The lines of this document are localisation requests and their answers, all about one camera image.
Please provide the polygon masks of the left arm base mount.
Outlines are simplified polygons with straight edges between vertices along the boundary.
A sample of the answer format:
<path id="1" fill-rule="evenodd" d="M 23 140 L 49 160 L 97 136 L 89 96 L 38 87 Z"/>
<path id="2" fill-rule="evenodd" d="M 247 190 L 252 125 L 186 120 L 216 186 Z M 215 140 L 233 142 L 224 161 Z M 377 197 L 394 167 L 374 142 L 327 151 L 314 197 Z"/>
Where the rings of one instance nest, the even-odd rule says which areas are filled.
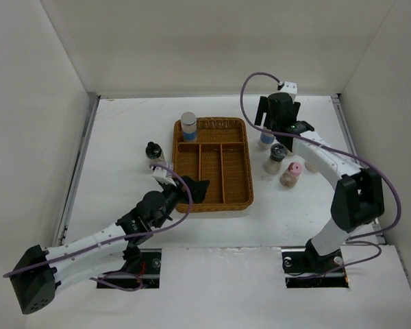
<path id="1" fill-rule="evenodd" d="M 137 291 L 139 289 L 158 289 L 162 265 L 161 249 L 141 249 L 138 260 L 125 263 L 120 273 L 97 278 L 96 289 L 118 289 Z"/>

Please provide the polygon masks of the silver-lid jar blue label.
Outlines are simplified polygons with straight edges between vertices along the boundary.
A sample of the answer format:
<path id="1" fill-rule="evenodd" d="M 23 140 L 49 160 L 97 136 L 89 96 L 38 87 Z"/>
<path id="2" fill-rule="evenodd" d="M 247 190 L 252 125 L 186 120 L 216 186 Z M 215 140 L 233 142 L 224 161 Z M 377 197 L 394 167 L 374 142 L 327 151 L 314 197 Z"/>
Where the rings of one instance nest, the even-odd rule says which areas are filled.
<path id="1" fill-rule="evenodd" d="M 275 142 L 275 136 L 273 134 L 262 132 L 260 134 L 258 145 L 259 145 L 260 149 L 267 150 L 271 147 L 271 145 L 274 142 Z"/>
<path id="2" fill-rule="evenodd" d="M 185 142 L 197 142 L 197 117 L 193 112 L 181 115 L 182 136 Z"/>

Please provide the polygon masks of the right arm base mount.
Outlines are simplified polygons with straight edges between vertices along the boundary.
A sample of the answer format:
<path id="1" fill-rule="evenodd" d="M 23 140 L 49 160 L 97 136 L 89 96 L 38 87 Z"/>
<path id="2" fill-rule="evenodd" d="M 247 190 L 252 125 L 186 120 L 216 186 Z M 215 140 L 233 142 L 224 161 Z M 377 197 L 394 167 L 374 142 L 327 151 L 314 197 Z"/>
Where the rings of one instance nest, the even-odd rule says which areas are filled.
<path id="1" fill-rule="evenodd" d="M 282 267 L 289 289 L 348 288 L 349 283 L 340 250 L 314 263 L 307 260 L 302 249 L 285 249 Z"/>

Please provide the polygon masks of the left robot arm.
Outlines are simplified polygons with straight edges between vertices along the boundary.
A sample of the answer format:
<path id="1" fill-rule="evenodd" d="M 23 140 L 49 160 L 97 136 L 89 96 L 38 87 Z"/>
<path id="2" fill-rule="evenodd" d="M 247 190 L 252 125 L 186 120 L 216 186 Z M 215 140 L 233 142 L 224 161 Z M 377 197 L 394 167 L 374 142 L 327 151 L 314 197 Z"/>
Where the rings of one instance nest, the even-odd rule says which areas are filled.
<path id="1" fill-rule="evenodd" d="M 29 315 L 82 280 L 102 281 L 118 273 L 133 273 L 140 265 L 139 245 L 163 226 L 180 203 L 192 206 L 205 199 L 210 183 L 188 176 L 160 183 L 113 224 L 90 236 L 59 247 L 28 248 L 12 271 L 11 282 L 21 312 Z"/>

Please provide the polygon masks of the dark-lid spice grinder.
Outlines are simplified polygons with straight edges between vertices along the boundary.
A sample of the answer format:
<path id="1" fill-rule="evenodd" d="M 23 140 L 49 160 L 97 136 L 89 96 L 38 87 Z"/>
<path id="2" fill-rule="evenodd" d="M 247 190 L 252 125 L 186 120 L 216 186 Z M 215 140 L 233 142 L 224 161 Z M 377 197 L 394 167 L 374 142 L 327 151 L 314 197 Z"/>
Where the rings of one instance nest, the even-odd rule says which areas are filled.
<path id="1" fill-rule="evenodd" d="M 282 161 L 287 157 L 288 150 L 281 143 L 273 144 L 270 155 L 264 163 L 264 170 L 270 175 L 277 175 L 282 167 Z"/>

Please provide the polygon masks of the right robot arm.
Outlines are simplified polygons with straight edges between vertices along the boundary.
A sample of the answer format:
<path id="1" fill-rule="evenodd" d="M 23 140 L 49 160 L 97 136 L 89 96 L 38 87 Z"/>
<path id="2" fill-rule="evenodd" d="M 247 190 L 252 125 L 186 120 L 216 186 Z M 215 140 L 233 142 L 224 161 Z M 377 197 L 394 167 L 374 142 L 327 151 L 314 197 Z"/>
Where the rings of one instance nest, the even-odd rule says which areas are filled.
<path id="1" fill-rule="evenodd" d="M 314 165 L 334 189 L 331 218 L 306 243 L 303 256 L 308 269 L 320 271 L 353 232 L 384 213 L 382 178 L 332 151 L 313 126 L 298 120 L 300 106 L 288 93 L 262 96 L 254 124 L 274 132 L 279 143 Z"/>

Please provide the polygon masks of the yellow-cap bottle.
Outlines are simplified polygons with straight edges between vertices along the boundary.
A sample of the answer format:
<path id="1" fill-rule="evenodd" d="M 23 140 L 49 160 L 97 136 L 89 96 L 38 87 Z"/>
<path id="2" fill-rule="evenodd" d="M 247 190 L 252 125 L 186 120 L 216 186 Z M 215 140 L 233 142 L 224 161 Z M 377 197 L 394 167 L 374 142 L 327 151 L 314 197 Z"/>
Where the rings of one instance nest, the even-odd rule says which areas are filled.
<path id="1" fill-rule="evenodd" d="M 309 162 L 305 162 L 305 167 L 308 171 L 311 171 L 313 173 L 316 173 L 318 171 L 318 169 L 311 163 Z"/>

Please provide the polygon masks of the black-cap bottle left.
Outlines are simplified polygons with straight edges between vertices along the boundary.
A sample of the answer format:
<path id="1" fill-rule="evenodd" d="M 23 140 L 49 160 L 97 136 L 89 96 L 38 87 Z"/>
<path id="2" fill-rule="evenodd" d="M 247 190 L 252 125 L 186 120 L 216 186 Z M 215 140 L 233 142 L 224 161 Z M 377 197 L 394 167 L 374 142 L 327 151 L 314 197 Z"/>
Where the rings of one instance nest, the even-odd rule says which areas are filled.
<path id="1" fill-rule="evenodd" d="M 149 168 L 154 171 L 156 165 L 164 165 L 166 159 L 161 146 L 155 142 L 149 141 L 147 143 L 145 154 L 149 163 Z"/>

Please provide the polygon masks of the brown wicker divided tray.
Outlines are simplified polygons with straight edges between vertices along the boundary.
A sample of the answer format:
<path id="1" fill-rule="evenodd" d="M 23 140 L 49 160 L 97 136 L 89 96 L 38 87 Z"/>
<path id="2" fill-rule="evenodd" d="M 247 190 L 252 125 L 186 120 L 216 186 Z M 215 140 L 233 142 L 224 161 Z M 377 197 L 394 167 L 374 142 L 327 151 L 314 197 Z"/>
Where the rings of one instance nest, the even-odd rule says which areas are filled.
<path id="1" fill-rule="evenodd" d="M 173 128 L 173 168 L 180 176 L 210 185 L 192 212 L 247 209 L 253 203 L 253 180 L 245 122 L 236 117 L 197 119 L 197 141 L 186 142 L 181 121 Z"/>

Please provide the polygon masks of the pink-cap bottle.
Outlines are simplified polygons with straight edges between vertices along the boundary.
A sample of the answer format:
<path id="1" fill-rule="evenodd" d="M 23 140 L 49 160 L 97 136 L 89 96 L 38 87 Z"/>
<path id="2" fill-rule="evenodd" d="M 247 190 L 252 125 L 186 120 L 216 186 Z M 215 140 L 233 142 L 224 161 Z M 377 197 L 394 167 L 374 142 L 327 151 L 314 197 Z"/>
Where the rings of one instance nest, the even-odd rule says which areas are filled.
<path id="1" fill-rule="evenodd" d="M 302 172 L 302 164 L 299 162 L 291 162 L 287 169 L 283 172 L 280 177 L 280 183 L 288 188 L 294 187 L 299 179 Z"/>

